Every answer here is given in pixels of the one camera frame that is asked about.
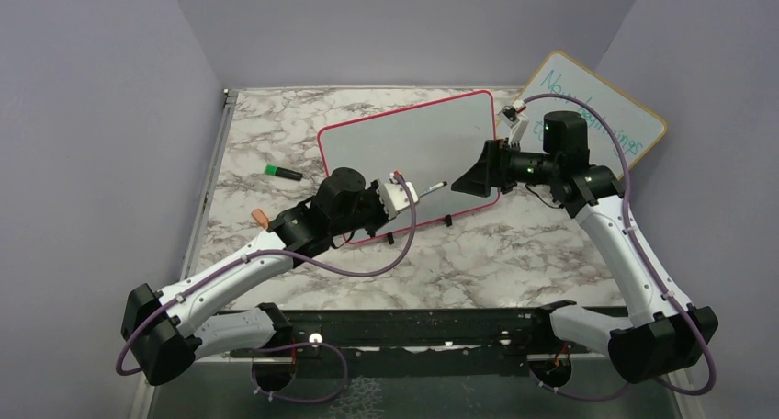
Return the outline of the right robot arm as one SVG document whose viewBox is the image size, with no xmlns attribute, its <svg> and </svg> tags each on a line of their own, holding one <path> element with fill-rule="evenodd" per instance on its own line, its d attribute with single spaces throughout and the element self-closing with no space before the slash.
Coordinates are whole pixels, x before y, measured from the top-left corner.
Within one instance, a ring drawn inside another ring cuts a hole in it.
<svg viewBox="0 0 779 419">
<path fill-rule="evenodd" d="M 508 139 L 487 140 L 477 162 L 452 190 L 486 197 L 519 184 L 549 187 L 552 197 L 595 244 L 627 307 L 616 318 L 572 301 L 537 312 L 530 339 L 551 352 L 564 342 L 608 357 L 629 383 L 655 379 L 695 365 L 718 327 L 709 307 L 697 307 L 651 252 L 613 171 L 590 162 L 584 118 L 553 111 L 543 118 L 543 150 L 529 153 Z"/>
</svg>

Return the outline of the red framed whiteboard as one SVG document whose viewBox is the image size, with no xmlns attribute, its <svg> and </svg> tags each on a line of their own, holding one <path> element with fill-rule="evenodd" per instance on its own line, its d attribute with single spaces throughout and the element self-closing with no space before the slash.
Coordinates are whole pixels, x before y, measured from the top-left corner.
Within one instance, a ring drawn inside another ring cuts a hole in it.
<svg viewBox="0 0 779 419">
<path fill-rule="evenodd" d="M 327 126 L 317 142 L 325 172 L 350 167 L 366 181 L 387 181 L 400 172 L 417 192 L 446 186 L 421 198 L 419 226 L 495 204 L 500 194 L 477 197 L 452 191 L 473 166 L 483 144 L 495 138 L 491 92 L 477 90 L 362 119 Z"/>
</svg>

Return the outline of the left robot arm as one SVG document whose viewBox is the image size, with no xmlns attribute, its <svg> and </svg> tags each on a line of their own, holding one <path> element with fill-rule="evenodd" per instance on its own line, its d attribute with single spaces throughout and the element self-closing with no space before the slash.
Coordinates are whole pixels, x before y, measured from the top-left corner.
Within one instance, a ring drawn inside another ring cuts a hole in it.
<svg viewBox="0 0 779 419">
<path fill-rule="evenodd" d="M 387 265 L 352 271 L 318 260 L 337 236 L 370 234 L 402 213 L 418 221 L 419 196 L 412 182 L 393 172 L 385 182 L 340 167 L 316 192 L 277 214 L 245 246 L 193 277 L 153 290 L 130 292 L 120 328 L 124 344 L 115 363 L 120 376 L 141 373 L 153 386 L 182 375 L 194 362 L 222 352 L 260 348 L 273 356 L 288 346 L 288 329 L 275 305 L 222 315 L 220 310 L 269 279 L 309 264 L 343 277 L 388 273 L 408 254 L 405 246 Z"/>
</svg>

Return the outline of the white whiteboard marker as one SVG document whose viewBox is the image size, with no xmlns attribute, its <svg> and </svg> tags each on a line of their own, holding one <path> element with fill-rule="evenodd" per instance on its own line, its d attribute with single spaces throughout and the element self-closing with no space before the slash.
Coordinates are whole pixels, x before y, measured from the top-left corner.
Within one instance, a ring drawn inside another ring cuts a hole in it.
<svg viewBox="0 0 779 419">
<path fill-rule="evenodd" d="M 448 183 L 447 183 L 446 181 L 441 181 L 441 182 L 438 182 L 438 183 L 436 183 L 436 184 L 434 184 L 434 185 L 432 185 L 432 186 L 428 187 L 428 188 L 427 188 L 427 189 L 425 189 L 424 191 L 420 192 L 420 193 L 418 194 L 418 198 L 423 198 L 423 197 L 425 197 L 425 196 L 428 196 L 428 195 L 430 195 L 430 194 L 432 194 L 432 193 L 436 192 L 437 190 L 440 190 L 440 189 L 442 189 L 442 188 L 446 187 L 447 185 L 448 185 Z"/>
</svg>

